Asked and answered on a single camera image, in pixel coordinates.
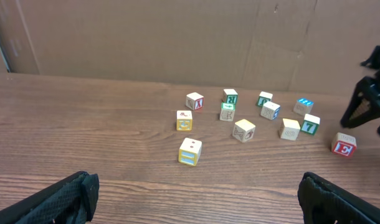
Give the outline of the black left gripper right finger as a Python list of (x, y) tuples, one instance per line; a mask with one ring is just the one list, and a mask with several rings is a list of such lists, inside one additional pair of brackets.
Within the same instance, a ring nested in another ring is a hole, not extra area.
[(312, 172), (304, 173), (297, 195), (305, 224), (380, 224), (379, 208)]

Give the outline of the wooden block red side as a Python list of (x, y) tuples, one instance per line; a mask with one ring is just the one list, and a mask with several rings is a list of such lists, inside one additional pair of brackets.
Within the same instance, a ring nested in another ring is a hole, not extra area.
[(356, 149), (356, 138), (344, 133), (336, 133), (331, 143), (331, 152), (345, 157), (351, 157)]

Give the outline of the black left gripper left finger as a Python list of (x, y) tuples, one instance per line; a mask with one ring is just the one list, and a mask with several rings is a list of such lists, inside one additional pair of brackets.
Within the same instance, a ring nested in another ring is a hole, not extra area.
[(97, 174), (76, 172), (0, 211), (0, 223), (71, 223), (93, 219), (100, 182)]

